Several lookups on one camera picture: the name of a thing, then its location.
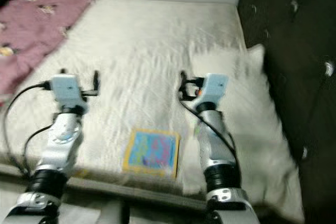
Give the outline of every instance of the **wrinkled sheet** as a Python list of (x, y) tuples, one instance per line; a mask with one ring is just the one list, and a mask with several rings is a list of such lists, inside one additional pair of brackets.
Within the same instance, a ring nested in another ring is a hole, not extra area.
[[(249, 74), (253, 65), (248, 61), (235, 6), (95, 0), (68, 37), (20, 88), (48, 80), (65, 67), (78, 74), (87, 90), (92, 87), (93, 71), (100, 71), (100, 95), (89, 99), (90, 111), (83, 120), (77, 176), (202, 198), (205, 181), (193, 137), (196, 120), (179, 105), (176, 90), (182, 69), (190, 76), (223, 71), (230, 81), (220, 109), (237, 138), (244, 189), (253, 204), (270, 204), (285, 217), (302, 220), (297, 170), (269, 98), (267, 78), (261, 71)], [(261, 95), (261, 103), (256, 103), (259, 96), (254, 94)], [(17, 156), (24, 140), (48, 125), (55, 111), (53, 95), (47, 91), (32, 91), (17, 102), (8, 124)], [(133, 128), (180, 134), (176, 180), (122, 172)], [(31, 142), (31, 164), (38, 160), (46, 141), (47, 134), (41, 133)], [(5, 153), (4, 145), (0, 151)], [(8, 164), (4, 155), (0, 162)]]
[(60, 45), (90, 3), (91, 0), (11, 0), (0, 9), (0, 95), (15, 91)]

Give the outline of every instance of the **bed frame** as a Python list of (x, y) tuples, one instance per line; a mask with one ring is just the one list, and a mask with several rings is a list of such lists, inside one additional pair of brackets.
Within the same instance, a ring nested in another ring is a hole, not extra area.
[(306, 223), (336, 210), (336, 0), (239, 0), (247, 47), (266, 47), (265, 72), (300, 169)]

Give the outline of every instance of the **pink blanket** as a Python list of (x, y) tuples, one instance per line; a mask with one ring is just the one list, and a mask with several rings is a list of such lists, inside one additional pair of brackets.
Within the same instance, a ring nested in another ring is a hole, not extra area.
[(12, 0), (0, 9), (0, 96), (66, 38), (91, 0)]

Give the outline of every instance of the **mattress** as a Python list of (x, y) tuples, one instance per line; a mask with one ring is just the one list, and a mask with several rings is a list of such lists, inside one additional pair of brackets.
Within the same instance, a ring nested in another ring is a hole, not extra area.
[[(68, 33), (67, 41), (20, 88), (49, 80), (61, 68), (66, 68), (78, 75), (83, 89), (87, 90), (92, 87), (93, 71), (99, 70), (100, 95), (89, 99), (89, 113), (83, 120), (84, 142), (78, 154), (76, 175), (79, 180), (203, 199), (203, 175), (200, 169), (196, 169), (198, 172), (188, 169), (190, 157), (194, 158), (188, 153), (194, 148), (188, 149), (188, 145), (195, 144), (192, 138), (196, 120), (180, 106), (176, 90), (180, 71), (183, 69), (192, 76), (199, 56), (214, 49), (224, 50), (234, 62), (246, 57), (243, 33), (233, 5), (94, 0)], [(56, 111), (51, 92), (31, 91), (20, 98), (8, 123), (16, 156), (20, 156), (25, 139), (50, 124)], [(176, 179), (153, 179), (122, 172), (124, 152), (135, 128), (180, 134)], [(41, 133), (31, 142), (28, 158), (32, 166), (46, 141), (47, 133)], [(0, 163), (8, 165), (4, 145), (0, 152)], [(194, 161), (195, 167), (199, 167), (197, 162), (198, 159)], [(201, 186), (195, 187), (193, 182), (200, 181)], [(256, 195), (254, 202), (262, 201), (262, 194)]]

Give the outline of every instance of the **tufted button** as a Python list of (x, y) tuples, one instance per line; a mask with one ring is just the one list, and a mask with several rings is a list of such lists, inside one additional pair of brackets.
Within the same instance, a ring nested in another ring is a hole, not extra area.
[(331, 77), (335, 70), (335, 65), (332, 61), (326, 61), (325, 65), (325, 75)]
[(250, 5), (252, 11), (253, 11), (253, 14), (257, 14), (257, 6), (256, 5)]
[(290, 2), (290, 12), (291, 12), (291, 15), (292, 15), (292, 19), (295, 18), (296, 14), (299, 10), (299, 7), (300, 7), (300, 5), (299, 5), (299, 2), (297, 0), (292, 0)]
[(308, 156), (308, 149), (306, 146), (304, 146), (302, 151), (302, 160), (305, 160), (307, 156)]
[(264, 34), (266, 39), (269, 39), (271, 37), (271, 34), (269, 33), (267, 28), (264, 29)]

